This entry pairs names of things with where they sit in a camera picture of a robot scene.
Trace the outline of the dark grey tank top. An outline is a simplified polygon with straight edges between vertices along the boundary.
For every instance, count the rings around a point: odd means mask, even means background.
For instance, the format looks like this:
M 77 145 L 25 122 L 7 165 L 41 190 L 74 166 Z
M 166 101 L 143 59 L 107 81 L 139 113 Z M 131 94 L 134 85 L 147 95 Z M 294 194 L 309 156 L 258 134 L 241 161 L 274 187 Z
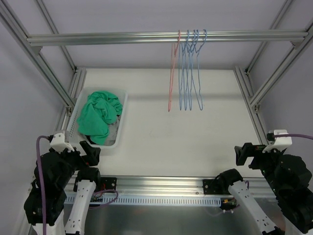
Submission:
M 117 120 L 115 123 L 108 125 L 109 134 L 104 142 L 105 146 L 112 146 L 115 143 L 116 138 L 117 138 L 119 124 L 120 124 L 120 116 L 117 117 Z

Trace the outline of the green tank top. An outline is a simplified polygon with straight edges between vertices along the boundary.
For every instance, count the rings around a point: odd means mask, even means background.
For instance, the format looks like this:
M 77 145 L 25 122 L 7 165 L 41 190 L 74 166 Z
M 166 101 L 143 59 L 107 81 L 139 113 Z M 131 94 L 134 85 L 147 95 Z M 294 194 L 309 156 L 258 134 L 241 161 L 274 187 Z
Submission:
M 118 96 L 108 91 L 91 93 L 77 119 L 78 132 L 89 137 L 92 143 L 104 145 L 111 130 L 110 125 L 122 115 L 123 105 Z

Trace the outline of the blue hanger of green top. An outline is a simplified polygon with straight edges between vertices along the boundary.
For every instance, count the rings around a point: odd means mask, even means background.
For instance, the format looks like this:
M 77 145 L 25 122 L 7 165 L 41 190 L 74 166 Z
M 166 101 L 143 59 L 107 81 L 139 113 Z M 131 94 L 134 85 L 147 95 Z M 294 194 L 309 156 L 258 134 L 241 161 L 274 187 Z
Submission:
M 193 76 L 193 67 L 194 67 L 194 53 L 197 51 L 196 46 L 198 43 L 199 39 L 199 30 L 194 30 L 193 31 L 194 36 L 192 39 L 192 42 L 189 44 L 189 49 L 188 51 L 188 71 L 190 73 L 190 80 L 189 80 L 189 110 L 191 111 L 193 108 L 193 90 L 195 90 L 195 81 L 194 81 L 194 76 Z

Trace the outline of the blue hanger of grey top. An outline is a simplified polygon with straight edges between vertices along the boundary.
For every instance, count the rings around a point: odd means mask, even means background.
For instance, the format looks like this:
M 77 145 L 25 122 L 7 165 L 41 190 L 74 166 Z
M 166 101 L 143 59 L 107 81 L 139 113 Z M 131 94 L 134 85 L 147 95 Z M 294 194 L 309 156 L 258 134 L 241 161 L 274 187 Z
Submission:
M 186 51 L 189 46 L 189 30 L 185 41 L 179 44 L 179 109 L 187 110 L 186 88 L 185 88 L 185 65 L 186 65 Z

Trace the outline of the blue hanger of black top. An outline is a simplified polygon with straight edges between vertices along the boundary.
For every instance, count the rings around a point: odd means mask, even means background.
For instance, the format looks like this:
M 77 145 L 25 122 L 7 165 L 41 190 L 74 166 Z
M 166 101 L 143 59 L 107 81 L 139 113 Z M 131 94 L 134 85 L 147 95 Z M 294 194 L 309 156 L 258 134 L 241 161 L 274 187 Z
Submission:
M 192 39 L 193 39 L 193 36 L 194 36 L 194 33 L 193 35 L 191 35 L 191 32 L 190 33 L 190 36 L 189 36 L 189 44 L 192 42 Z M 186 51 L 186 65 L 185 65 L 185 88 L 186 88 L 186 101 L 187 101 L 187 110 L 189 110 L 189 80 L 190 80 L 190 73 L 188 71 L 188 51 Z

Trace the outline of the pink wire hanger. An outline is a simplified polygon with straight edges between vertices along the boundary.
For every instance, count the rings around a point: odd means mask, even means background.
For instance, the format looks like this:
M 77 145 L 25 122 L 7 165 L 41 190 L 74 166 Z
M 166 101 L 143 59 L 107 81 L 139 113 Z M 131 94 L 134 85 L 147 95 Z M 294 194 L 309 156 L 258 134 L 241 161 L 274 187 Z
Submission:
M 177 50 L 179 48 L 179 45 L 180 45 L 180 30 L 178 31 L 177 42 L 172 43 L 172 47 L 171 47 L 171 69 L 170 69 L 170 82 L 169 82 L 168 112 L 171 111 L 171 107 L 172 107 L 175 64 L 176 64 Z

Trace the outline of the black tank top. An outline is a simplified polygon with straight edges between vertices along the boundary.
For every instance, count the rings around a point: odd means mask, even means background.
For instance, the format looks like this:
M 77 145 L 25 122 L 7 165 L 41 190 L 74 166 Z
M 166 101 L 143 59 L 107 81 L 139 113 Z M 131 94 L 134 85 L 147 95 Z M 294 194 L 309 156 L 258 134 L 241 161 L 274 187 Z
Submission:
M 91 143 L 91 144 L 96 144 L 95 142 L 93 142 L 90 138 L 90 136 L 86 136 L 87 140 Z

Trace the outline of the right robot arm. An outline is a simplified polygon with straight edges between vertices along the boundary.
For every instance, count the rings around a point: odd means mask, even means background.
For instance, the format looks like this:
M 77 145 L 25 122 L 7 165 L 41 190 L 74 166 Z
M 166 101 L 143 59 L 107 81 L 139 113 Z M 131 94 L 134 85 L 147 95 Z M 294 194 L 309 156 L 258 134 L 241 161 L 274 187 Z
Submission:
M 309 190 L 312 173 L 307 169 L 300 156 L 285 154 L 274 148 L 266 150 L 265 145 L 253 145 L 248 142 L 242 147 L 236 146 L 236 165 L 244 165 L 248 157 L 253 160 L 248 166 L 260 170 L 272 189 L 283 216 L 301 234 L 313 229 L 313 193 Z M 243 208 L 254 221 L 263 235 L 282 235 L 279 229 L 263 212 L 236 169 L 226 170 L 214 179 L 202 181 L 205 195 L 232 195 L 236 204 Z

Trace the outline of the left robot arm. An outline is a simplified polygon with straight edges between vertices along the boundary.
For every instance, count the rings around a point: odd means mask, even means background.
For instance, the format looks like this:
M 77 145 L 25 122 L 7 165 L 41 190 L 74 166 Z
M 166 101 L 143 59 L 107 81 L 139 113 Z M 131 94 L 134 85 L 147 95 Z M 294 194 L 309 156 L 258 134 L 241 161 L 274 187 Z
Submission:
M 81 141 L 84 154 L 69 147 L 63 147 L 61 151 L 52 147 L 41 154 L 41 139 L 43 136 L 36 141 L 35 179 L 24 203 L 27 221 L 39 235 L 80 235 L 83 231 L 77 226 L 74 229 L 64 228 L 65 187 L 77 172 L 78 182 L 84 183 L 90 194 L 101 188 L 102 180 L 96 168 L 101 149 Z

